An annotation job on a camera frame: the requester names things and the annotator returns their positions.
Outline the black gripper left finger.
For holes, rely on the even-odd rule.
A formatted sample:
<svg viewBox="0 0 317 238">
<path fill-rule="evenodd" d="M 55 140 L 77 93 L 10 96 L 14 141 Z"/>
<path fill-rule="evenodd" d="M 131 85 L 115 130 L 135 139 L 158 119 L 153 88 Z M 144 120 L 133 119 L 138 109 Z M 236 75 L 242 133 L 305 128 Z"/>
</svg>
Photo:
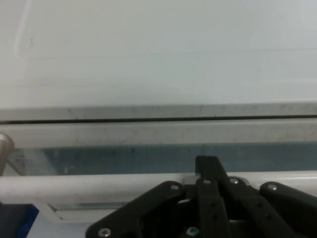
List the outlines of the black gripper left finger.
<svg viewBox="0 0 317 238">
<path fill-rule="evenodd" d="M 87 238 L 230 238 L 219 184 L 228 178 L 219 159 L 198 156 L 193 184 L 163 182 L 93 223 Z"/>
</svg>

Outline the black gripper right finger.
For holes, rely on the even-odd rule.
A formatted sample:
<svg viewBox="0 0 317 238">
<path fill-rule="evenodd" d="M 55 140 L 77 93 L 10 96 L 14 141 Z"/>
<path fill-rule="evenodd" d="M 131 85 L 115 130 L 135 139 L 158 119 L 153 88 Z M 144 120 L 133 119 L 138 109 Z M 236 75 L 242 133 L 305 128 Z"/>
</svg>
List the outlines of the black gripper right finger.
<svg viewBox="0 0 317 238">
<path fill-rule="evenodd" d="M 317 199 L 278 182 L 258 190 L 241 179 L 231 182 L 217 157 L 210 157 L 210 178 L 220 186 L 229 218 L 244 220 L 255 238 L 315 238 Z"/>
</svg>

